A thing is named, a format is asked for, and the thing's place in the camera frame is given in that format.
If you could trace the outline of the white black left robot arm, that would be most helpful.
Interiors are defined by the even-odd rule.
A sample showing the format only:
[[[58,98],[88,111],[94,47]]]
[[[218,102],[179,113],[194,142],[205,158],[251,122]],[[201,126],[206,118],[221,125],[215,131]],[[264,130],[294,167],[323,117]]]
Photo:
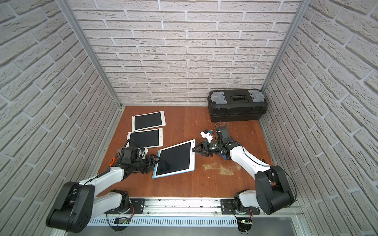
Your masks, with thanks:
[[[104,172],[80,182],[65,183],[47,215],[46,226],[79,233],[90,220],[103,213],[133,209],[126,191],[112,190],[103,196],[99,193],[131,174],[150,173],[158,162],[159,157],[154,154],[140,159],[115,157]]]

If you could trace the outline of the large white drawing tablet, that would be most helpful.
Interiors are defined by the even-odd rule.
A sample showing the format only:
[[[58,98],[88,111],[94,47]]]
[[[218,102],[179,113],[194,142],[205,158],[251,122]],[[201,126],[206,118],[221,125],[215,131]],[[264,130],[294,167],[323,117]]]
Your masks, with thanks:
[[[145,131],[128,132],[127,140],[130,141],[126,144],[126,147],[162,147],[163,130],[162,128],[158,128]]]

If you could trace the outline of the small white drawing tablet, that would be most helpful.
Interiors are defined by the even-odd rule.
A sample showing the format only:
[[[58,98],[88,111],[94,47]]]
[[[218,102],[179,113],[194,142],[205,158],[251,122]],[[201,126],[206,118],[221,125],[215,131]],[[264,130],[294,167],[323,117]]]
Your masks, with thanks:
[[[136,115],[132,117],[132,131],[141,131],[166,126],[164,111]]]

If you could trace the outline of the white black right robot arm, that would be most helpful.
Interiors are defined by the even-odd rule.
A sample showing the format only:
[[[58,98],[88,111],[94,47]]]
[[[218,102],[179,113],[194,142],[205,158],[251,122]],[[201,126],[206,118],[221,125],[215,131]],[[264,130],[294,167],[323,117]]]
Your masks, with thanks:
[[[223,156],[239,164],[254,178],[255,190],[243,190],[234,195],[233,208],[236,212],[244,213],[251,207],[258,207],[270,215],[291,206],[296,200],[283,168],[257,159],[239,142],[230,141],[223,144],[204,141],[192,151],[202,156]]]

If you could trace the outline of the blue framed drawing tablet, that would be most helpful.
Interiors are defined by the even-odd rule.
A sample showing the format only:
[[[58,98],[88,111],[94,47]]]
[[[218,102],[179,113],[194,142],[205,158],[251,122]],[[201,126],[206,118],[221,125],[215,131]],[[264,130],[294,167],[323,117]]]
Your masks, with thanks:
[[[159,162],[155,165],[152,179],[168,177],[195,170],[196,140],[192,139],[158,151]]]

